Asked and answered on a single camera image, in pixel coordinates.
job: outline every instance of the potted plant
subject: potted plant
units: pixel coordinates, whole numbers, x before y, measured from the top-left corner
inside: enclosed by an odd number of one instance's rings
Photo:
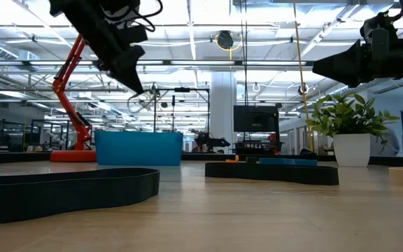
[[[334,138],[339,166],[366,167],[371,154],[371,134],[377,137],[377,142],[381,139],[380,144],[385,148],[387,141],[382,133],[387,127],[384,124],[399,118],[388,111],[376,113],[373,103],[374,98],[365,101],[355,93],[343,97],[327,95],[315,103],[313,119],[306,123],[313,131]]]

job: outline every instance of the black curved track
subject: black curved track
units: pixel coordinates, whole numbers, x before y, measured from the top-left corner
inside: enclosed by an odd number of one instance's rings
[[[205,176],[287,181],[325,186],[336,186],[339,184],[338,169],[321,166],[212,162],[205,164]]]
[[[0,223],[136,204],[159,184],[160,172],[144,168],[0,176]]]

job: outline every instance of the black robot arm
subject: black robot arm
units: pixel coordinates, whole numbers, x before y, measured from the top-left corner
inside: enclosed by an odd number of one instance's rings
[[[141,18],[153,31],[154,26],[147,18],[162,11],[161,0],[157,2],[160,9],[156,13],[141,15],[139,0],[50,0],[50,14],[65,14],[99,58],[94,62],[99,70],[142,93],[136,64],[145,52],[141,46],[131,44],[146,41],[146,30],[151,29],[132,24]]]
[[[379,13],[360,29],[365,43],[357,40],[347,51],[320,59],[313,72],[355,88],[375,78],[403,78],[403,38],[398,38],[393,22],[403,18]]]

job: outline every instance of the column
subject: column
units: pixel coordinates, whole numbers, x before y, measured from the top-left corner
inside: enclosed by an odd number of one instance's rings
[[[224,138],[231,146],[214,148],[232,154],[236,134],[234,133],[234,110],[236,104],[237,81],[234,72],[213,72],[211,76],[211,121],[210,132],[213,138]]]

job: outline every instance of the blue bin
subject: blue bin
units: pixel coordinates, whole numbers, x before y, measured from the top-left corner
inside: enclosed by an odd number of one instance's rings
[[[288,158],[261,158],[260,163],[263,165],[306,165],[318,166],[317,160],[298,160]]]
[[[179,166],[181,133],[95,132],[99,165]]]

